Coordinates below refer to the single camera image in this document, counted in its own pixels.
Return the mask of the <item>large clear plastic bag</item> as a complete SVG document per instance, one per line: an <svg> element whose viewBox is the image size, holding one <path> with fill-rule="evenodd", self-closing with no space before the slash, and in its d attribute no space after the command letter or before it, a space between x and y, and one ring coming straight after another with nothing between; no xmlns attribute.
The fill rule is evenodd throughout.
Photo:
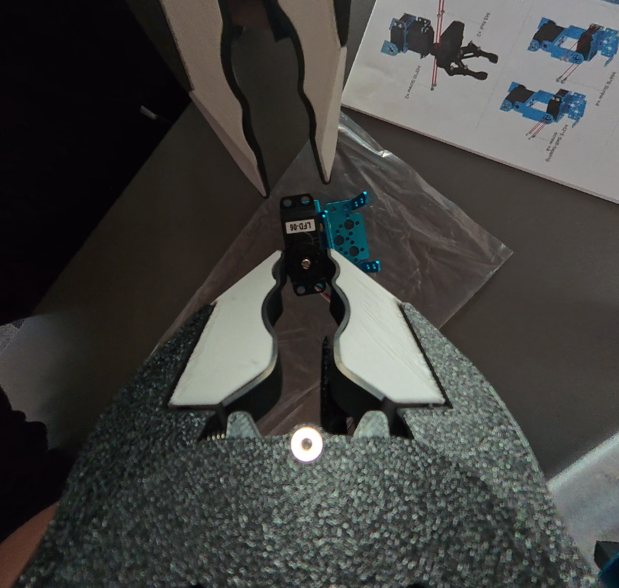
<svg viewBox="0 0 619 588"><path fill-rule="evenodd" d="M368 193L360 210L369 259L381 271L369 276L412 304L440 328L494 274L511 251L425 182L359 125L340 115L331 183L316 173L305 146L183 310L183 318L283 248L279 202L309 193L322 206ZM320 424L322 341L336 325L325 295L299 297L290 281L282 290L283 313L275 325L282 361L282 395L258 423L263 435L283 435L303 423Z"/></svg>

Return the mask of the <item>printed instruction sheet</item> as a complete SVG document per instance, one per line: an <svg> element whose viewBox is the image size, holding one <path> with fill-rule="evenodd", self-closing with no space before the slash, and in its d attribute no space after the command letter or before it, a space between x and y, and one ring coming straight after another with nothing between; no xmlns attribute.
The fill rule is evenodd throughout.
<svg viewBox="0 0 619 588"><path fill-rule="evenodd" d="M342 103L618 202L618 0L376 0Z"/></svg>

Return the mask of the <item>blue metal bracket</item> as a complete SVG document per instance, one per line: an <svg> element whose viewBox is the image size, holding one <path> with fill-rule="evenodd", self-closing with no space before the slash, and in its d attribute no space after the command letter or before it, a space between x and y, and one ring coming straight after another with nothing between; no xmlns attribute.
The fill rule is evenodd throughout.
<svg viewBox="0 0 619 588"><path fill-rule="evenodd" d="M321 207L314 201L315 210L323 226L323 245L333 249L367 274L381 271L378 260L370 259L367 234L360 210L368 203L367 191L351 199L330 202Z"/></svg>

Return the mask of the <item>black servo motor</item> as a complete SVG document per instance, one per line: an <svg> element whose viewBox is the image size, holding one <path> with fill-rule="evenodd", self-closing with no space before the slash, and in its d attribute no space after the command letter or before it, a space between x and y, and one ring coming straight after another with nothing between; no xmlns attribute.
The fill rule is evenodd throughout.
<svg viewBox="0 0 619 588"><path fill-rule="evenodd" d="M308 193L284 196L280 200L285 270L299 297L317 295L313 286L331 283L336 271L328 248L323 245L323 226L314 201Z"/></svg>

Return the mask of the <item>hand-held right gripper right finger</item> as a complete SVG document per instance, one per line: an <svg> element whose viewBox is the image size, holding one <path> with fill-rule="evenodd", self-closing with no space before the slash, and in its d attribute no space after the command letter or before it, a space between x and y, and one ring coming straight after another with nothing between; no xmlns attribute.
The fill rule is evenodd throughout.
<svg viewBox="0 0 619 588"><path fill-rule="evenodd" d="M340 253L330 313L337 323L328 365L328 394L357 430L377 412L387 433L403 433L406 408L446 408L447 395L401 302Z"/></svg>

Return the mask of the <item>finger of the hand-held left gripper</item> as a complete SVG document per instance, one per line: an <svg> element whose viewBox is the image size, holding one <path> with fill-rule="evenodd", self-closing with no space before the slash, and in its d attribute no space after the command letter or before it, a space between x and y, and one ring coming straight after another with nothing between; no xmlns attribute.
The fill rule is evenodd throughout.
<svg viewBox="0 0 619 588"><path fill-rule="evenodd" d="M291 38L298 65L298 93L310 125L309 140L323 183L329 183L336 154L347 56L347 16L341 0L267 0Z"/></svg>
<svg viewBox="0 0 619 588"><path fill-rule="evenodd" d="M233 25L225 0L159 0L190 83L190 97L244 175L270 194L250 107L231 66Z"/></svg>

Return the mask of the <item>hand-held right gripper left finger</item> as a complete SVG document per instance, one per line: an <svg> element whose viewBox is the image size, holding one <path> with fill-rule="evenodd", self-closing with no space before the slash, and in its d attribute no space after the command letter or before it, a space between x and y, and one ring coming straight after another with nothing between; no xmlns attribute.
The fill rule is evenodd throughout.
<svg viewBox="0 0 619 588"><path fill-rule="evenodd" d="M169 401L170 408L226 407L267 380L278 359L283 252L273 252L213 303Z"/></svg>

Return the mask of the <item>person's right forearm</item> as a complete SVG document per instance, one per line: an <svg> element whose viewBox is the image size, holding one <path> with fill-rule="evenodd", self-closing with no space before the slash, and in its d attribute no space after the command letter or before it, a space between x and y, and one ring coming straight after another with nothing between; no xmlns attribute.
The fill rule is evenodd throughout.
<svg viewBox="0 0 619 588"><path fill-rule="evenodd" d="M47 532L58 503L53 503L20 526L1 543L1 559L26 559L32 557Z"/></svg>

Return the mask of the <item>dark grey desk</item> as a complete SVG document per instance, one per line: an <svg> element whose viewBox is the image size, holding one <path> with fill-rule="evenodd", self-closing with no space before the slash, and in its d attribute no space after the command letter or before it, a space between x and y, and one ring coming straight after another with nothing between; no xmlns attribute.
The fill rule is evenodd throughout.
<svg viewBox="0 0 619 588"><path fill-rule="evenodd" d="M618 432L618 206L345 110L513 250L442 332L494 385L548 476ZM114 392L210 299L259 207L189 105L23 326L50 445L75 448Z"/></svg>

